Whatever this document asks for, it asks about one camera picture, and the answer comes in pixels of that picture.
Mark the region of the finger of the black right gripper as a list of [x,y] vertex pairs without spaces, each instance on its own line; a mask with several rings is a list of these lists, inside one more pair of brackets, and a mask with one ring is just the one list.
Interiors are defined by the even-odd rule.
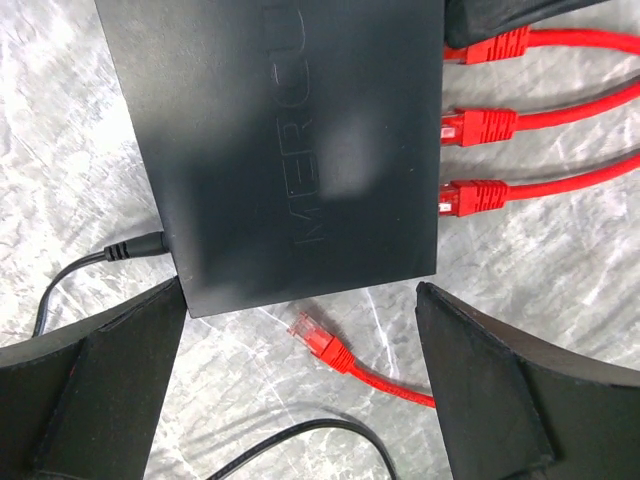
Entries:
[[599,3],[603,0],[448,0],[444,39],[450,47],[464,48]]

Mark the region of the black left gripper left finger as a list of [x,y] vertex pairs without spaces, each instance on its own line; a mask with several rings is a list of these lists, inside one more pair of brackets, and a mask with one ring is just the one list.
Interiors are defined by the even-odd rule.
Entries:
[[170,279],[2,348],[2,478],[143,478],[185,319]]

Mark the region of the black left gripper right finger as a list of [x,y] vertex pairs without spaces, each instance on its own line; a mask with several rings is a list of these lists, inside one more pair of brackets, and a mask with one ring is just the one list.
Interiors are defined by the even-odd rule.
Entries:
[[432,283],[416,320],[456,479],[636,479],[639,373],[565,350]]

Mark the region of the black Mercury network switch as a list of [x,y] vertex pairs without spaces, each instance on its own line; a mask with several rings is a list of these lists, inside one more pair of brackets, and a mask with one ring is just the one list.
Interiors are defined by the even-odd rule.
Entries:
[[435,272],[442,2],[96,8],[193,317]]

